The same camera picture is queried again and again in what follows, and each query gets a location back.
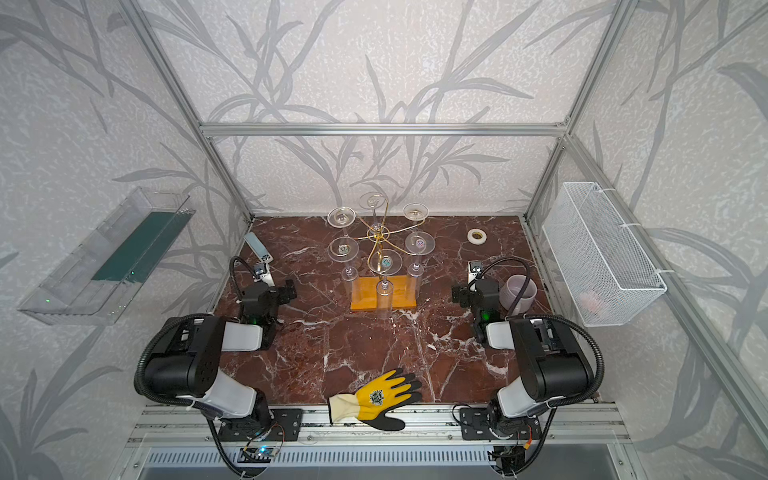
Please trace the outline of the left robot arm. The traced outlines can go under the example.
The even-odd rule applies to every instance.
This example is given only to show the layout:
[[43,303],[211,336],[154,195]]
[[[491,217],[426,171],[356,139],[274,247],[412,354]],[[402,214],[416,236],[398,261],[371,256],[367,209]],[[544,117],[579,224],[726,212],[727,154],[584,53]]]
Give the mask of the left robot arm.
[[134,375],[136,392],[167,405],[190,407],[213,422],[214,438],[223,441],[265,438],[277,429],[282,440],[294,440],[300,415],[292,410],[273,412],[263,391],[246,386],[220,369],[224,353],[264,351],[272,346],[282,326],[279,307],[297,297],[294,283],[274,284],[270,263],[263,254],[256,265],[240,256],[230,259],[229,275],[238,315],[193,313],[172,317],[149,341]]

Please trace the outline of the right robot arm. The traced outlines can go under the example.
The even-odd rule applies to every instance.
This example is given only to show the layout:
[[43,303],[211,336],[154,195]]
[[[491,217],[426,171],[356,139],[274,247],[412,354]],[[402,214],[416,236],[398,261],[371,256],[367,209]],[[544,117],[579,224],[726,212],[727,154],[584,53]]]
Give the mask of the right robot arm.
[[465,440],[523,440],[546,435],[557,407],[595,395],[605,374],[602,352],[580,325],[532,311],[538,287],[528,261],[503,257],[468,263],[468,280],[452,287],[452,301],[470,311],[475,339],[515,354],[519,376],[485,407],[464,405],[455,421]]

